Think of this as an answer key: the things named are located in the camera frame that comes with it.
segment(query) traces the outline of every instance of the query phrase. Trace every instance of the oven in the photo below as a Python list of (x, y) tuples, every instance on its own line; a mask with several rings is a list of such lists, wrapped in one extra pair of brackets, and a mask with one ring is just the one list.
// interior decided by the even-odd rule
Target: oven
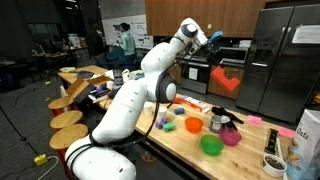
[(189, 59), (190, 55), (181, 60), (181, 87), (207, 94), (211, 66), (203, 57), (194, 56)]

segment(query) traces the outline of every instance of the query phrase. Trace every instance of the small bowl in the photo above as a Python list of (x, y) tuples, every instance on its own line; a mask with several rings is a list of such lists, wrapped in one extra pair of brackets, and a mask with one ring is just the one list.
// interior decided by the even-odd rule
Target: small bowl
[(187, 130), (191, 133), (200, 132), (203, 126), (201, 119), (196, 117), (189, 117), (184, 121), (184, 123), (186, 124)]
[(222, 140), (222, 142), (227, 146), (235, 146), (242, 139), (241, 134), (233, 128), (219, 129), (219, 137)]
[[(274, 165), (273, 166), (270, 165), (268, 162), (269, 161), (268, 159), (273, 160), (273, 162), (280, 163), (282, 165), (283, 169), (278, 169), (276, 167), (273, 167)], [(272, 177), (281, 177), (281, 176), (283, 176), (283, 174), (287, 170), (287, 164), (282, 159), (280, 159), (278, 156), (275, 156), (272, 154), (266, 154), (263, 157), (262, 169)]]
[(224, 148), (223, 142), (213, 135), (204, 135), (200, 139), (200, 145), (203, 152), (209, 156), (217, 156)]

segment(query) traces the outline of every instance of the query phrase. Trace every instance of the purple object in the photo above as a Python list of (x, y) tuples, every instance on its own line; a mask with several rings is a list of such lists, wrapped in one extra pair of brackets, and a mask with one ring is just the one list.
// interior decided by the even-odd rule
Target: purple object
[(167, 123), (168, 123), (168, 121), (167, 121), (166, 118), (162, 118), (161, 121), (160, 121), (160, 124), (162, 124), (162, 126), (163, 126), (164, 124), (167, 124)]
[(235, 146), (242, 139), (241, 134), (237, 130), (228, 127), (219, 129), (219, 137), (227, 146)]
[(163, 128), (163, 124), (161, 124), (161, 122), (156, 122), (156, 127), (158, 129), (162, 129)]

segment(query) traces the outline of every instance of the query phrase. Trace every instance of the green shirt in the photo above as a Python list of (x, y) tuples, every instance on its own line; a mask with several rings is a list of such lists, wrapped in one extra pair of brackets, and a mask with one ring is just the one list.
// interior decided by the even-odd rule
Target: green shirt
[(124, 55), (132, 55), (135, 54), (135, 42), (132, 35), (125, 31), (121, 36), (122, 43), (120, 44), (121, 48), (124, 51)]

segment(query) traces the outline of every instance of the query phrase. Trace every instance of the pink bowl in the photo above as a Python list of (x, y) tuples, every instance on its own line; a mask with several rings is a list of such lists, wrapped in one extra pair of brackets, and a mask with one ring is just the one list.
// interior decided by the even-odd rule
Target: pink bowl
[(233, 128), (219, 129), (219, 137), (222, 142), (227, 146), (235, 146), (241, 141), (241, 134)]

